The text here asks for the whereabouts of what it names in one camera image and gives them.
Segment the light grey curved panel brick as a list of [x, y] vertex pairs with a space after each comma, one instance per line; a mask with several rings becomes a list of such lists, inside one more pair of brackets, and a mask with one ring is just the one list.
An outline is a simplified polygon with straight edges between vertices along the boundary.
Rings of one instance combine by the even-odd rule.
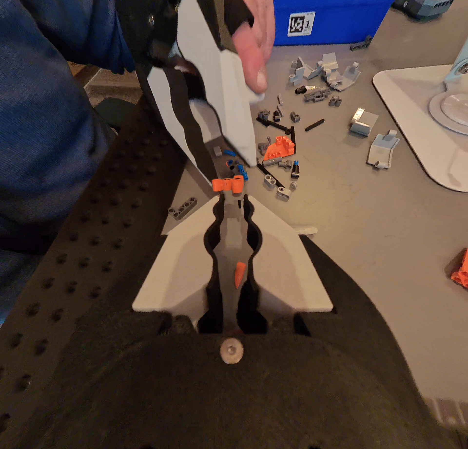
[[390, 169], [392, 155], [399, 141], [397, 130], [389, 130], [386, 134], [377, 134], [370, 146], [366, 163], [376, 169]]

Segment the grey angled beam brick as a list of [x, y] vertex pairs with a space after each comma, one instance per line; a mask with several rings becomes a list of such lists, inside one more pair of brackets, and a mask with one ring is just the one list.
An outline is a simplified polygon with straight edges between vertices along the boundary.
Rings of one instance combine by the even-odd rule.
[[192, 211], [197, 205], [197, 199], [195, 197], [190, 197], [182, 205], [169, 207], [167, 210], [168, 215], [170, 215], [174, 220], [179, 221], [185, 216], [187, 216], [190, 211]]

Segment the person's left hand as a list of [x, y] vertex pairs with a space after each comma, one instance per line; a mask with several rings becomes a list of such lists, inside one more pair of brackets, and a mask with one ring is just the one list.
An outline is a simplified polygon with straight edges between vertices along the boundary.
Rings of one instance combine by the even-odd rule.
[[253, 14], [254, 23], [243, 22], [232, 35], [242, 62], [245, 83], [256, 94], [266, 92], [266, 63], [275, 39], [273, 0], [243, 0]]

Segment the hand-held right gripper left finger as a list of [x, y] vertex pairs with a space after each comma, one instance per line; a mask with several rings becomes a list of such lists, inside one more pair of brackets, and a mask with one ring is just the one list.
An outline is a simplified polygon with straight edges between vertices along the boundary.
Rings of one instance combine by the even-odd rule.
[[136, 312], [223, 312], [218, 262], [223, 195], [215, 196], [167, 233], [132, 309]]

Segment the person's left forearm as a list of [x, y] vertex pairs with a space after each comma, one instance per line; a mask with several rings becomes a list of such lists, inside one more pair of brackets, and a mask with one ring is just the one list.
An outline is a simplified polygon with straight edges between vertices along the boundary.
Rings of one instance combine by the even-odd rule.
[[1, 324], [115, 133], [68, 62], [134, 64], [116, 0], [0, 0]]

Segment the orange white brick cluster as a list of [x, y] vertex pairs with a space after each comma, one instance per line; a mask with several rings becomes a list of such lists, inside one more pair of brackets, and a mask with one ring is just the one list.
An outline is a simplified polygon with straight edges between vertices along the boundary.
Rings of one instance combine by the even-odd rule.
[[236, 204], [238, 209], [243, 207], [243, 176], [214, 179], [212, 180], [212, 188], [219, 199], [215, 205], [216, 213], [224, 213], [226, 204]]

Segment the grey orange brick cluster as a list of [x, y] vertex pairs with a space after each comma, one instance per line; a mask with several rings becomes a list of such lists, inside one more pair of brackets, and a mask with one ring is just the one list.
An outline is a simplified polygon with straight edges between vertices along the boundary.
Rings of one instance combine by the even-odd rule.
[[296, 145], [286, 136], [278, 136], [273, 142], [262, 142], [257, 145], [262, 160], [257, 165], [272, 166], [281, 163], [284, 158], [295, 154]]

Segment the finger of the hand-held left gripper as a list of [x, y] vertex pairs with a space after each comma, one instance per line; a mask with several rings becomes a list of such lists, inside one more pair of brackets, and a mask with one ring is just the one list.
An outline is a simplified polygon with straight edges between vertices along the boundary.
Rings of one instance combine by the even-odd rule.
[[168, 133], [208, 182], [218, 179], [201, 127], [190, 107], [184, 74], [173, 68], [152, 67], [147, 81]]
[[180, 0], [177, 45], [203, 81], [207, 103], [220, 130], [248, 166], [256, 165], [250, 104], [263, 100], [245, 83], [242, 62], [224, 24], [224, 0]]

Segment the scattered small grey connector bricks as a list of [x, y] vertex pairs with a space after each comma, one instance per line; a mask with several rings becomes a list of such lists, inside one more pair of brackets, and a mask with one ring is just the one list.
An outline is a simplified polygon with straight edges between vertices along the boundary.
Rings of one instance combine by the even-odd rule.
[[[331, 90], [327, 88], [318, 88], [315, 86], [301, 86], [295, 90], [297, 95], [302, 95], [305, 103], [318, 103], [324, 101], [328, 97], [330, 107], [339, 107], [342, 103], [340, 96], [331, 95]], [[273, 122], [279, 123], [284, 117], [284, 100], [280, 94], [277, 95], [277, 105], [273, 113], [269, 109], [260, 110], [257, 120], [266, 125]]]

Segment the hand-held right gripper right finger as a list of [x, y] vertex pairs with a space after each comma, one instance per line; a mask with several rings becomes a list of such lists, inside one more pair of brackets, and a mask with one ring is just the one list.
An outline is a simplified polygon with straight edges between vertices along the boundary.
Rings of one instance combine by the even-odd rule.
[[297, 232], [252, 196], [244, 196], [252, 249], [243, 286], [253, 312], [331, 312], [333, 304]]

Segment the blue plastic bin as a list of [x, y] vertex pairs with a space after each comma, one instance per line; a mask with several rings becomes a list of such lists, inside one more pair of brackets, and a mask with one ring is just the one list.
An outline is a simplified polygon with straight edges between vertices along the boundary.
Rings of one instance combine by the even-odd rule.
[[394, 0], [274, 0], [275, 46], [346, 44], [374, 36]]

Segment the black long beam brick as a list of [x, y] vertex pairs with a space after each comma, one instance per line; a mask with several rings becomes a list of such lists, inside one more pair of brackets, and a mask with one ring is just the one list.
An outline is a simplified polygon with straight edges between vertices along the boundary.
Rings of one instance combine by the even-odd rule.
[[258, 163], [257, 168], [266, 176], [269, 177], [270, 180], [272, 180], [273, 183], [279, 188], [279, 187], [284, 187], [282, 183], [278, 181], [276, 177], [274, 177], [267, 169], [264, 167], [264, 165]]
[[[295, 137], [295, 128], [294, 126], [291, 126], [290, 128], [287, 128], [283, 125], [280, 125], [279, 123], [275, 122], [275, 121], [271, 121], [269, 119], [262, 119], [260, 117], [257, 117], [256, 120], [258, 122], [260, 122], [261, 124], [263, 124], [264, 126], [268, 127], [269, 125], [281, 130], [281, 131], [284, 131], [284, 133], [286, 135], [289, 135], [291, 137], [291, 141], [296, 145], [296, 137]], [[258, 148], [260, 150], [260, 153], [262, 156], [265, 156], [266, 154], [266, 146], [263, 145], [263, 144], [258, 144]], [[294, 148], [294, 154], [297, 153], [297, 148], [295, 147]]]

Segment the light grey angular panel brick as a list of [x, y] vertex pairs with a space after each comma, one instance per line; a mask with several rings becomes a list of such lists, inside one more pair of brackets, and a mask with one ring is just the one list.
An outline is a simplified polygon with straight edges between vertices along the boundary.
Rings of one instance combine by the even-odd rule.
[[357, 108], [351, 119], [349, 131], [359, 136], [368, 137], [378, 118], [377, 114], [367, 112], [364, 108]]

